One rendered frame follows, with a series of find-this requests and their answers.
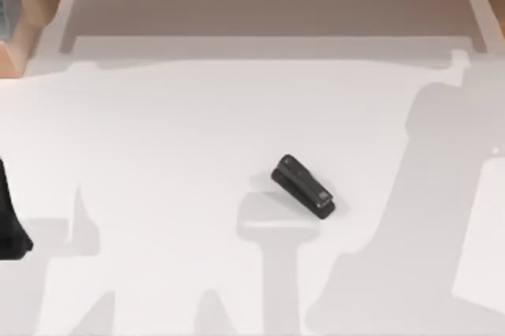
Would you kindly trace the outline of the black stapler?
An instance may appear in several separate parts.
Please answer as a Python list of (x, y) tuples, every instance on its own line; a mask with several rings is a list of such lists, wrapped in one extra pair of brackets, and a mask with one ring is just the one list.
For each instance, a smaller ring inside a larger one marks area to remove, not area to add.
[(292, 155), (284, 155), (271, 172), (271, 179), (318, 219), (335, 211), (334, 196)]

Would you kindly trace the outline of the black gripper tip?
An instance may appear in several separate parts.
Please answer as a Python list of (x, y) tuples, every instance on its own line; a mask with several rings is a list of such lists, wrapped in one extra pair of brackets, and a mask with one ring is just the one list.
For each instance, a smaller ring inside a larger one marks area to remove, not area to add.
[(0, 159), (0, 260), (19, 260), (33, 249), (33, 241), (13, 208), (6, 170)]

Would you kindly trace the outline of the wooden cupboard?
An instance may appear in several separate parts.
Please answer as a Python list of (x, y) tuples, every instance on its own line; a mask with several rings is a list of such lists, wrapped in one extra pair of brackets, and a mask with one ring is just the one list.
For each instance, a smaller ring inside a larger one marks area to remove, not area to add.
[(61, 0), (0, 0), (0, 79), (22, 77)]

